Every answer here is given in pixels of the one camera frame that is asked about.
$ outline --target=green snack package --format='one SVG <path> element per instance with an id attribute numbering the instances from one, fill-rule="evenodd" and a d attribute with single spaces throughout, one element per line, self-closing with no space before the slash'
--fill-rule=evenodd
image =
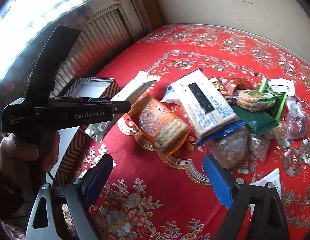
<path id="1" fill-rule="evenodd" d="M 267 133 L 269 130 L 278 126 L 274 117 L 265 111 L 250 112 L 234 104 L 230 104 L 233 111 L 242 119 L 246 126 L 258 136 Z"/>
<path id="2" fill-rule="evenodd" d="M 274 117 L 276 121 L 278 121 L 283 111 L 283 107 L 286 100 L 286 93 L 273 92 L 269 88 L 268 81 L 266 78 L 263 78 L 262 85 L 260 86 L 258 91 L 263 93 L 271 93 L 275 97 L 275 104 L 269 109 L 266 109 L 265 112 L 268 113 L 270 116 Z"/>

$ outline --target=finger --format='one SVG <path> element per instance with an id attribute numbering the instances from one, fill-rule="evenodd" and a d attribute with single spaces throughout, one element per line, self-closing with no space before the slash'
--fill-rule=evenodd
<path id="1" fill-rule="evenodd" d="M 61 137 L 59 135 L 59 132 L 56 131 L 54 134 L 53 142 L 52 142 L 50 149 L 49 149 L 50 151 L 44 157 L 44 160 L 42 163 L 42 169 L 45 172 L 50 171 L 58 161 L 60 139 L 61 139 Z"/>
<path id="2" fill-rule="evenodd" d="M 58 161 L 58 148 L 44 157 L 42 169 L 45 172 L 50 171 Z"/>
<path id="3" fill-rule="evenodd" d="M 25 161 L 35 161 L 39 156 L 39 150 L 35 144 L 21 142 L 11 133 L 0 143 L 0 155 L 5 159 L 19 158 Z"/>

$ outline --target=gift box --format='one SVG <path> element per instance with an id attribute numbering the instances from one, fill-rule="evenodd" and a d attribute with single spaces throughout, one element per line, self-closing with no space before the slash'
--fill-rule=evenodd
<path id="1" fill-rule="evenodd" d="M 114 78 L 79 78 L 66 92 L 66 97 L 113 98 L 120 91 Z M 59 146 L 60 164 L 51 170 L 58 185 L 71 182 L 74 166 L 81 158 L 82 148 L 90 140 L 85 133 L 88 125 L 59 130 L 61 142 Z"/>

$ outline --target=black label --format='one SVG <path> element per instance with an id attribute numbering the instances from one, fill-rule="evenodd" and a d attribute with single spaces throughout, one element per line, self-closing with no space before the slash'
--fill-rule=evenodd
<path id="1" fill-rule="evenodd" d="M 192 91 L 192 93 L 194 94 L 194 96 L 196 97 L 197 101 L 204 109 L 206 114 L 215 109 L 196 83 L 189 84 L 188 87 L 190 88 L 190 90 Z"/>

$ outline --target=white wrapper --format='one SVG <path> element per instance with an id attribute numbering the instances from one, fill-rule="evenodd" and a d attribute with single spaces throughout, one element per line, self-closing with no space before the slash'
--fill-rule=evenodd
<path id="1" fill-rule="evenodd" d="M 269 79 L 268 86 L 274 92 L 285 92 L 289 96 L 295 95 L 295 86 L 293 80 L 287 80 L 284 78 Z"/>
<path id="2" fill-rule="evenodd" d="M 202 104 L 191 91 L 190 87 L 193 85 L 196 85 L 196 94 L 201 94 L 198 97 Z M 199 140 L 236 118 L 233 109 L 200 70 L 172 83 L 172 88 L 188 114 Z"/>
<path id="3" fill-rule="evenodd" d="M 253 183 L 250 183 L 250 185 L 264 187 L 267 182 L 271 182 L 275 185 L 275 187 L 277 189 L 277 193 L 278 193 L 279 197 L 282 199 L 282 186 L 281 186 L 280 180 L 279 180 L 279 169 L 275 169 L 271 173 L 267 174 L 264 178 L 262 178 L 258 181 L 255 181 Z M 253 216 L 255 204 L 250 204 L 250 206 L 251 206 L 251 216 Z"/>
<path id="4" fill-rule="evenodd" d="M 121 91 L 117 93 L 117 95 L 112 98 L 112 100 L 129 101 L 133 104 L 152 84 L 159 79 L 159 76 L 153 76 L 147 72 L 140 71 L 133 80 L 131 80 Z M 124 113 L 114 114 L 112 121 L 91 124 L 85 130 L 85 133 L 87 133 L 97 143 L 101 143 L 105 135 L 123 115 Z"/>
<path id="5" fill-rule="evenodd" d="M 166 90 L 165 95 L 163 96 L 161 102 L 163 103 L 174 103 L 177 104 L 179 106 L 182 106 L 181 101 L 179 100 L 179 98 L 177 98 L 176 93 L 174 91 L 174 89 L 168 89 Z"/>

